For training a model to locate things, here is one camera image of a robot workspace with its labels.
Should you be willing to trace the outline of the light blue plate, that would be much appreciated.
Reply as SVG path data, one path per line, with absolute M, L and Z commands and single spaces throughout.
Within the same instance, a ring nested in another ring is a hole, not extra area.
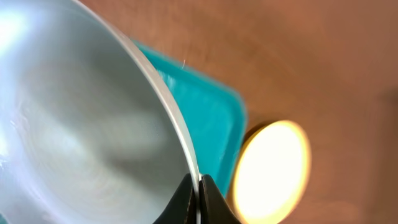
M 3 223 L 154 223 L 197 159 L 159 72 L 80 1 L 1 2 Z

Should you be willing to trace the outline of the yellow-green plate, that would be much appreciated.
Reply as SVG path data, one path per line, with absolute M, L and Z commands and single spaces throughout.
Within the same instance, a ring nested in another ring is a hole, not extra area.
M 309 138 L 291 120 L 259 124 L 248 131 L 230 187 L 241 223 L 280 223 L 299 204 L 312 165 Z

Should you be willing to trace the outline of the teal plastic tray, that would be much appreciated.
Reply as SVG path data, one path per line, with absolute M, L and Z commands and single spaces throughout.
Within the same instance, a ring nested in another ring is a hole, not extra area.
M 222 83 L 139 42 L 180 108 L 201 174 L 212 176 L 222 195 L 229 190 L 246 132 L 247 113 L 240 95 Z

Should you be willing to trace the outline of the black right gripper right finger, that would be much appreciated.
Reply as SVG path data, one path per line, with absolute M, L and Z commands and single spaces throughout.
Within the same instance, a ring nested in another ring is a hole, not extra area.
M 208 174 L 201 178 L 199 196 L 201 224 L 241 224 Z

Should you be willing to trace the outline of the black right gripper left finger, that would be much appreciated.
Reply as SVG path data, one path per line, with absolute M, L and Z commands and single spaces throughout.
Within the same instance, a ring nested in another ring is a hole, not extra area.
M 190 174 L 186 174 L 154 224 L 196 224 L 197 204 Z

